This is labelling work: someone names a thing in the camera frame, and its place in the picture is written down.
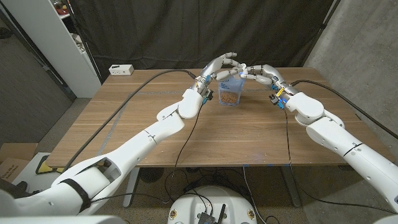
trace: black curtain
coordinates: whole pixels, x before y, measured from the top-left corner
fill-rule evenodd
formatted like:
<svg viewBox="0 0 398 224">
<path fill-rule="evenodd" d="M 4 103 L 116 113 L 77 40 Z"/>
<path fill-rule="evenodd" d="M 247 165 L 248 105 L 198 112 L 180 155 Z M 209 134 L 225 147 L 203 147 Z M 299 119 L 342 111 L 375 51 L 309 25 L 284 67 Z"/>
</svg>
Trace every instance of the black curtain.
<svg viewBox="0 0 398 224">
<path fill-rule="evenodd" d="M 70 0 L 104 78 L 112 64 L 203 68 L 226 52 L 248 65 L 297 67 L 332 2 Z"/>
</svg>

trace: power strip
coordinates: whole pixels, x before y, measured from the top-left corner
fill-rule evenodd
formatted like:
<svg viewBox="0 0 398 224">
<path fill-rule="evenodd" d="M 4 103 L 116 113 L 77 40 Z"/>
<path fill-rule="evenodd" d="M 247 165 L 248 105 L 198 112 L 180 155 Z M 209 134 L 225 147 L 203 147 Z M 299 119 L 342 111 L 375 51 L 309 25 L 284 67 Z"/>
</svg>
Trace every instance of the power strip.
<svg viewBox="0 0 398 224">
<path fill-rule="evenodd" d="M 132 65 L 112 65 L 109 68 L 111 75 L 131 75 L 133 71 Z"/>
</svg>

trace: wire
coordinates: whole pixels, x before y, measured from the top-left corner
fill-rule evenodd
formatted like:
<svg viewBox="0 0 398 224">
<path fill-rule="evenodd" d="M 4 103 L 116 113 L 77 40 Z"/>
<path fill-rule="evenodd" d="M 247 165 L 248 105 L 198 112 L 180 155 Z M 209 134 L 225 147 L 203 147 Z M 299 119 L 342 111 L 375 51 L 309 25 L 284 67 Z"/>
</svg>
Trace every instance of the wire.
<svg viewBox="0 0 398 224">
<path fill-rule="evenodd" d="M 200 106 L 200 108 L 199 108 L 198 115 L 197 115 L 197 120 L 195 121 L 195 124 L 193 125 L 192 131 L 191 131 L 191 133 L 189 134 L 188 139 L 185 141 L 184 145 L 182 146 L 182 148 L 181 148 L 181 150 L 180 150 L 180 153 L 179 153 L 178 156 L 177 156 L 177 160 L 175 160 L 174 170 L 173 170 L 173 172 L 172 172 L 172 183 L 171 183 L 171 187 L 173 187 L 174 171 L 175 171 L 175 168 L 177 167 L 178 159 L 180 158 L 181 152 L 182 152 L 182 150 L 184 149 L 185 145 L 187 144 L 187 142 L 188 142 L 189 139 L 191 138 L 191 135 L 192 135 L 192 133 L 193 133 L 193 130 L 195 130 L 195 127 L 196 127 L 196 125 L 197 125 L 197 123 L 198 123 L 198 118 L 199 118 L 199 114 L 200 114 L 200 110 L 201 110 L 202 106 L 203 106 L 203 104 L 202 104 L 202 105 Z M 166 189 L 166 192 L 167 192 L 167 195 L 169 196 L 169 198 L 174 202 L 174 199 L 171 198 L 171 195 L 169 195 L 169 192 L 167 191 L 166 183 L 165 183 L 165 189 Z"/>
<path fill-rule="evenodd" d="M 266 218 L 266 221 L 269 219 L 269 218 L 275 218 L 276 219 L 276 221 L 278 222 L 278 224 L 279 224 L 279 220 L 275 217 L 275 216 L 273 216 L 273 215 L 269 215 L 267 218 Z"/>
<path fill-rule="evenodd" d="M 185 179 L 187 180 L 187 184 L 189 184 L 188 175 L 185 173 L 184 170 L 173 170 L 173 172 L 174 172 L 174 171 L 181 171 L 181 172 L 183 172 L 184 175 L 185 175 Z M 167 183 L 167 179 L 173 174 L 173 172 L 169 173 L 169 174 L 167 175 L 166 179 L 164 180 L 164 189 L 165 189 L 165 191 L 166 191 L 167 196 L 169 196 L 169 202 L 170 202 L 171 200 L 174 202 L 174 200 L 172 199 L 171 195 L 169 194 L 169 191 L 167 190 L 167 184 L 166 184 L 166 183 Z"/>
<path fill-rule="evenodd" d="M 206 197 L 205 197 L 205 196 L 203 196 L 203 195 L 196 194 L 196 193 L 185 193 L 184 195 L 187 195 L 187 194 L 190 194 L 190 195 L 197 195 L 197 196 L 199 196 L 199 197 L 203 197 L 204 199 L 206 199 L 207 201 L 209 201 L 209 203 L 210 203 L 210 206 L 211 206 L 211 212 L 210 212 L 210 216 L 212 216 L 212 214 L 213 214 L 213 204 L 211 203 L 211 201 L 210 201 L 208 198 L 206 198 Z"/>
<path fill-rule="evenodd" d="M 230 181 L 229 178 L 228 178 L 228 175 L 226 175 L 225 170 L 224 170 L 224 169 L 221 169 L 221 170 L 224 172 L 224 175 L 225 175 L 226 179 L 228 180 L 228 182 L 231 183 L 231 181 Z"/>
<path fill-rule="evenodd" d="M 205 206 L 205 213 L 207 214 L 207 206 L 205 201 L 203 200 L 202 196 L 198 194 L 198 192 L 195 189 L 192 189 L 194 191 L 194 193 L 199 196 L 200 200 L 203 202 L 203 205 Z"/>
<path fill-rule="evenodd" d="M 213 170 L 206 170 L 205 168 L 202 168 L 202 167 L 200 169 L 203 169 L 206 172 L 213 172 Z"/>
<path fill-rule="evenodd" d="M 155 74 L 154 76 L 150 77 L 148 80 L 146 80 L 140 87 L 138 87 L 134 92 L 131 93 L 131 95 L 129 95 L 127 97 L 126 100 L 124 100 L 124 102 L 119 106 L 118 109 L 116 109 L 116 111 L 98 128 L 98 130 L 96 130 L 94 132 L 94 134 L 81 146 L 81 148 L 75 153 L 75 155 L 73 155 L 73 157 L 69 160 L 69 162 L 66 164 L 65 168 L 63 169 L 63 171 L 65 172 L 66 170 L 69 169 L 69 167 L 71 166 L 71 164 L 73 163 L 73 161 L 75 161 L 75 159 L 79 156 L 79 154 L 81 152 L 83 152 L 83 150 L 86 148 L 86 146 L 95 138 L 95 136 L 97 136 L 98 133 L 100 133 L 100 131 L 112 120 L 113 117 L 115 117 L 117 115 L 117 113 L 123 108 L 123 106 L 125 106 L 129 100 L 138 92 L 140 91 L 144 86 L 146 86 L 150 81 L 152 81 L 154 78 L 161 76 L 163 74 L 169 73 L 169 72 L 185 72 L 187 73 L 189 76 L 191 76 L 191 78 L 195 79 L 196 76 L 188 71 L 188 70 L 184 70 L 184 69 L 169 69 L 163 72 L 159 72 L 158 74 Z"/>
<path fill-rule="evenodd" d="M 125 194 L 119 194 L 119 195 L 112 195 L 112 196 L 108 196 L 108 197 L 103 197 L 103 198 L 99 198 L 99 199 L 96 199 L 96 200 L 92 200 L 91 203 L 99 202 L 100 200 L 126 196 L 126 195 L 141 195 L 141 196 L 146 196 L 146 197 L 150 197 L 150 198 L 154 198 L 154 199 L 160 200 L 162 203 L 168 203 L 168 202 L 163 201 L 161 198 L 158 198 L 158 197 L 155 197 L 155 196 L 152 196 L 152 195 L 148 195 L 148 194 L 142 194 L 142 193 L 125 193 Z"/>
<path fill-rule="evenodd" d="M 246 183 L 246 186 L 248 187 L 248 190 L 249 190 L 249 192 L 250 192 L 250 197 L 251 197 L 251 200 L 253 201 L 254 209 L 256 209 L 256 212 L 257 212 L 257 214 L 259 215 L 259 218 L 261 219 L 261 221 L 262 221 L 264 224 L 267 224 L 267 222 L 261 217 L 259 211 L 257 210 L 257 206 L 256 206 L 256 203 L 254 202 L 254 199 L 253 199 L 253 196 L 252 196 L 252 193 L 251 193 L 251 190 L 250 190 L 248 181 L 246 180 L 246 172 L 245 172 L 245 170 L 244 170 L 244 167 L 243 167 L 243 177 L 244 177 L 244 182 Z"/>
<path fill-rule="evenodd" d="M 242 175 L 240 172 L 238 172 L 237 170 L 234 170 L 234 169 L 231 169 L 231 168 L 223 168 L 223 170 L 230 170 L 230 171 L 233 171 L 233 172 L 237 173 L 239 176 L 241 176 L 242 179 L 244 180 L 243 175 Z"/>
<path fill-rule="evenodd" d="M 372 118 L 372 116 L 368 115 L 365 111 L 363 111 L 361 108 L 359 108 L 358 106 L 356 106 L 353 102 L 351 102 L 349 99 L 345 98 L 342 94 L 340 94 L 339 92 L 337 92 L 336 90 L 325 86 L 324 84 L 321 83 L 317 83 L 311 80 L 297 80 L 291 83 L 292 86 L 295 86 L 301 82 L 306 82 L 306 83 L 311 83 L 314 85 L 318 85 L 320 87 L 323 87 L 329 91 L 332 91 L 334 94 L 338 95 L 341 99 L 345 100 L 345 102 L 347 102 L 348 104 L 350 104 L 353 108 L 357 109 L 361 114 L 365 115 L 365 117 L 369 118 L 371 121 L 373 121 L 373 123 L 375 123 L 376 125 L 378 125 L 381 129 L 387 131 L 387 133 L 389 133 L 390 135 L 392 135 L 392 137 L 398 139 L 398 135 L 396 133 L 393 133 L 390 129 L 386 128 L 384 125 L 382 125 L 380 122 L 376 121 L 374 118 Z"/>
<path fill-rule="evenodd" d="M 212 179 L 210 180 L 210 183 L 212 185 L 220 185 L 220 186 L 224 186 L 227 187 L 229 189 L 234 190 L 235 192 L 238 192 L 241 195 L 250 195 L 250 193 L 248 192 L 246 186 L 243 188 L 243 186 L 238 187 L 235 184 L 232 184 L 231 181 L 229 179 L 227 179 L 226 177 L 222 176 L 221 174 L 207 174 L 207 175 L 203 175 L 202 177 L 200 177 L 199 179 L 189 183 L 185 188 L 187 189 L 188 187 L 193 187 L 191 186 L 192 184 L 196 184 L 194 186 L 198 186 L 198 185 L 209 185 L 208 183 L 205 184 L 201 184 L 201 181 L 206 179 L 207 177 L 212 177 Z"/>
<path fill-rule="evenodd" d="M 199 173 L 200 173 L 201 176 L 203 176 L 203 173 L 201 172 L 200 168 L 199 168 Z"/>
<path fill-rule="evenodd" d="M 388 209 L 385 209 L 385 208 L 379 208 L 379 207 L 375 207 L 375 206 L 371 206 L 371 205 L 361 205 L 361 204 L 355 204 L 355 203 L 329 202 L 329 201 L 326 201 L 326 200 L 317 199 L 317 198 L 311 196 L 309 193 L 307 193 L 307 192 L 300 186 L 300 184 L 296 181 L 296 179 L 295 179 L 295 177 L 294 177 L 294 175 L 293 175 L 292 160 L 291 160 L 291 157 L 290 157 L 289 132 L 288 132 L 288 128 L 287 128 L 287 113 L 286 113 L 286 110 L 284 110 L 284 111 L 285 111 L 285 117 L 286 117 L 287 151 L 288 151 L 288 153 L 289 153 L 289 166 L 290 166 L 290 171 L 291 171 L 291 173 L 292 173 L 292 177 L 293 177 L 294 183 L 299 187 L 300 190 L 302 190 L 302 191 L 303 191 L 307 196 L 309 196 L 310 198 L 312 198 L 312 199 L 314 199 L 314 200 L 317 200 L 317 201 L 319 201 L 319 202 L 323 202 L 323 203 L 329 203 L 329 204 L 332 204 L 332 205 L 346 205 L 346 206 L 355 206 L 355 207 L 364 207 L 364 208 L 374 208 L 374 209 L 381 210 L 381 211 L 384 211 L 384 212 L 389 212 L 389 213 L 393 213 L 393 214 L 396 214 L 396 215 L 398 214 L 397 212 L 393 212 L 393 211 L 388 210 Z"/>
</svg>

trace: plastic container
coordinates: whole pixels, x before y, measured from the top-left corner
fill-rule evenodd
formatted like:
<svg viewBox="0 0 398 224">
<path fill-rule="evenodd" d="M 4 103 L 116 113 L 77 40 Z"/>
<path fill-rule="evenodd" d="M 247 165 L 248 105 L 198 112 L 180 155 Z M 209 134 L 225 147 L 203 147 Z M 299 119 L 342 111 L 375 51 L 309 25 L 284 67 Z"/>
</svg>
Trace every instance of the plastic container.
<svg viewBox="0 0 398 224">
<path fill-rule="evenodd" d="M 236 79 L 229 77 L 227 80 L 219 82 L 218 84 L 218 101 L 222 105 L 236 106 L 239 104 L 241 97 L 244 78 Z"/>
</svg>

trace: black strap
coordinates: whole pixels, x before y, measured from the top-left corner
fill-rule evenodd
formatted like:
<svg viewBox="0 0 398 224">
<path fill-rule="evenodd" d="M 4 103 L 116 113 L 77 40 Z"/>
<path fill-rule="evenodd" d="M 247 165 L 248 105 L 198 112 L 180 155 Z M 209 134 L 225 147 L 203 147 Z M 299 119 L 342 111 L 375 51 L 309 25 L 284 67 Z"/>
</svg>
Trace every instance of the black strap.
<svg viewBox="0 0 398 224">
<path fill-rule="evenodd" d="M 83 204 L 81 205 L 80 211 L 84 211 L 84 209 L 89 208 L 91 205 L 91 199 L 88 197 L 87 192 L 78 184 L 76 181 L 72 179 L 65 179 L 61 181 L 60 183 L 66 183 L 69 186 L 71 186 L 76 192 L 79 194 L 81 199 L 83 200 Z"/>
</svg>

